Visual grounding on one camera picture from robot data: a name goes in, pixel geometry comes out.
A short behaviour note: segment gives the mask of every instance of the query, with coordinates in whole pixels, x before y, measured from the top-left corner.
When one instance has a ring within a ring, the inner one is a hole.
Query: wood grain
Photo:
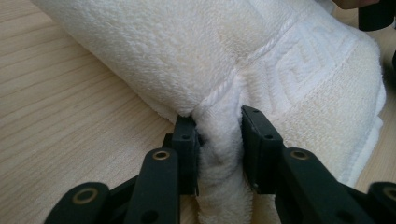
[[[381,140],[358,189],[396,182],[396,91],[388,83]],[[137,174],[170,122],[27,0],[0,0],[0,223],[42,223],[87,181]],[[181,223],[197,204],[181,199]]]

